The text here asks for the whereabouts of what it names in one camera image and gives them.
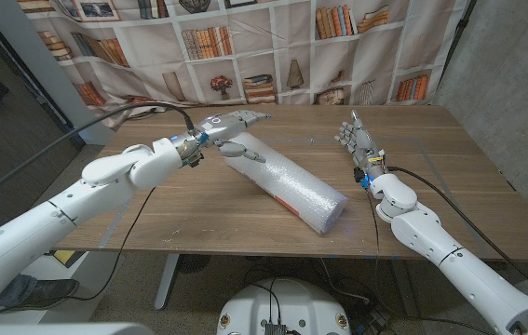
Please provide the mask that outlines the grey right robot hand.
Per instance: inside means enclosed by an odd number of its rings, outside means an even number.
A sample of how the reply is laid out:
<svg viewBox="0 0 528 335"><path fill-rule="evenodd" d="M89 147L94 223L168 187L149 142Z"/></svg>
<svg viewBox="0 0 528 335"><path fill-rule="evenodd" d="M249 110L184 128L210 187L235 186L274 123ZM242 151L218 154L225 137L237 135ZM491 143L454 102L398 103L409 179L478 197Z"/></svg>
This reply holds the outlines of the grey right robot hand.
<svg viewBox="0 0 528 335"><path fill-rule="evenodd" d="M380 150L364 127L356 110L351 111L352 122L343 122L334 137L352 155L357 168L372 181L386 173L383 150Z"/></svg>

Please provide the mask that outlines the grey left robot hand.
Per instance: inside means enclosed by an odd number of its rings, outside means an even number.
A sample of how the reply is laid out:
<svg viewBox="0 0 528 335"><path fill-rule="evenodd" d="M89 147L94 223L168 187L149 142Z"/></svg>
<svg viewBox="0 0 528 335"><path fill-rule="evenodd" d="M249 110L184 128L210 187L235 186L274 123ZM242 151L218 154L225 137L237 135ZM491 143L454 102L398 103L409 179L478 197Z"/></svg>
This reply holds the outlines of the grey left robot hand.
<svg viewBox="0 0 528 335"><path fill-rule="evenodd" d="M186 130L181 135L170 138L182 159L184 166L195 167L203 154L202 148L216 146L225 157L244 156L250 160L265 163L262 155L246 148L243 144L232 139L255 123L271 118L271 114L264 114L249 110L238 110L227 114L216 114L207 117L193 129Z"/></svg>

